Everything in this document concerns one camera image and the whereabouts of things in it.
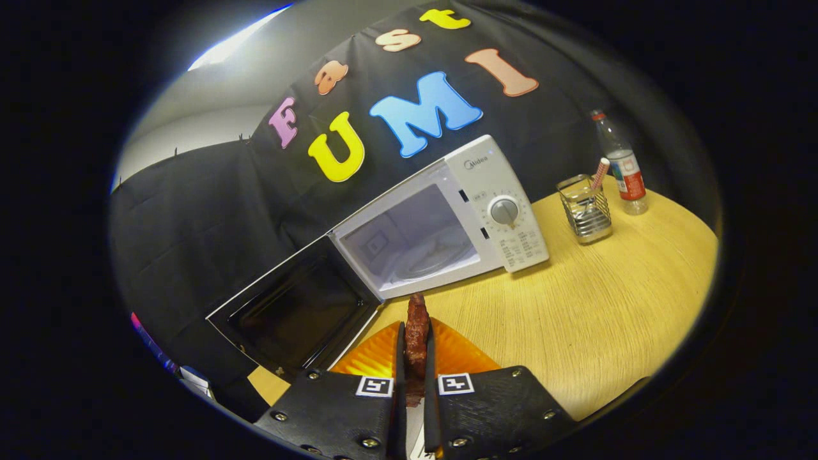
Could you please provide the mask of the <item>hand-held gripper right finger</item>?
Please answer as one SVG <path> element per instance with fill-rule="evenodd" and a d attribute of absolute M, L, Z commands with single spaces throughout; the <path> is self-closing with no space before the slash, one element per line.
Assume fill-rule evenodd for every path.
<path fill-rule="evenodd" d="M 452 327 L 429 326 L 424 451 L 435 459 L 532 459 L 578 429 L 523 365 L 500 367 Z"/>

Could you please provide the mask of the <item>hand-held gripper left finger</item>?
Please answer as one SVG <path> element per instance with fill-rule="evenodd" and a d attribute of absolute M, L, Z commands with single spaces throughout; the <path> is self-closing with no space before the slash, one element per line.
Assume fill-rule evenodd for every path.
<path fill-rule="evenodd" d="M 255 426 L 312 459 L 405 459 L 405 325 L 383 327 L 332 369 L 307 369 Z"/>

